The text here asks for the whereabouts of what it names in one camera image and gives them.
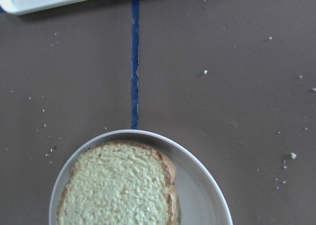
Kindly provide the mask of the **bread slice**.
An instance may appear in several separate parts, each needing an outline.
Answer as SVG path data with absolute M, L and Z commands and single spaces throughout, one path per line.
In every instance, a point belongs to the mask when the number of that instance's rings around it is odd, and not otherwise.
M 168 190 L 168 224 L 179 225 L 181 223 L 181 206 L 176 186 L 171 185 Z
M 58 205 L 59 225 L 168 225 L 174 163 L 151 146 L 109 142 L 76 160 Z

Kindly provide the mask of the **white round plate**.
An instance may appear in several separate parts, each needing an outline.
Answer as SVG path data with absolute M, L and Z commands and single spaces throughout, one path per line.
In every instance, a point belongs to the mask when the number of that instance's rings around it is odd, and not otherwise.
M 205 166 L 180 144 L 162 135 L 124 129 L 99 135 L 79 147 L 62 167 L 52 190 L 48 223 L 56 224 L 58 204 L 71 177 L 77 158 L 94 146 L 110 141 L 147 144 L 169 157 L 177 169 L 178 189 L 183 225 L 231 225 L 233 223 L 225 198 Z

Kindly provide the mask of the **bread slice under egg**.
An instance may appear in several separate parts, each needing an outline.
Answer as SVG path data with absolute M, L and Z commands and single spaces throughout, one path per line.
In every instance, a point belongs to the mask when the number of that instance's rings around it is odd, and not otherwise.
M 176 186 L 171 185 L 168 190 L 168 224 L 179 225 L 181 223 L 181 206 Z

